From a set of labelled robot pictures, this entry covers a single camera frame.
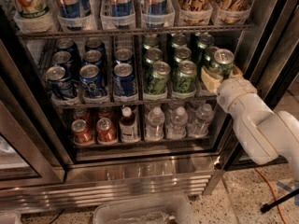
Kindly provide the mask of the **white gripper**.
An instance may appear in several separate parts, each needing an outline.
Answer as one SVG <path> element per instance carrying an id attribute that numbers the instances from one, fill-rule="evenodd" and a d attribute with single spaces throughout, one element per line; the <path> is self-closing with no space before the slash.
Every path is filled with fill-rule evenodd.
<path id="1" fill-rule="evenodd" d="M 201 79 L 206 89 L 216 94 L 217 103 L 224 112 L 229 111 L 230 105 L 235 99 L 248 93 L 256 93 L 256 88 L 243 78 L 242 71 L 234 65 L 230 78 L 223 81 L 223 76 L 211 73 L 206 67 L 201 68 Z"/>

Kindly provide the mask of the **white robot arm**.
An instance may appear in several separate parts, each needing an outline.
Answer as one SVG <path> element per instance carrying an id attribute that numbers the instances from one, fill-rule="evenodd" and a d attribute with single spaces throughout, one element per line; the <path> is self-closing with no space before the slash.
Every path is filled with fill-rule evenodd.
<path id="1" fill-rule="evenodd" d="M 201 68 L 206 88 L 217 96 L 217 103 L 233 119 L 237 140 L 257 164 L 278 156 L 290 164 L 299 180 L 299 121 L 286 111 L 273 112 L 255 87 L 242 76 L 223 79 Z"/>

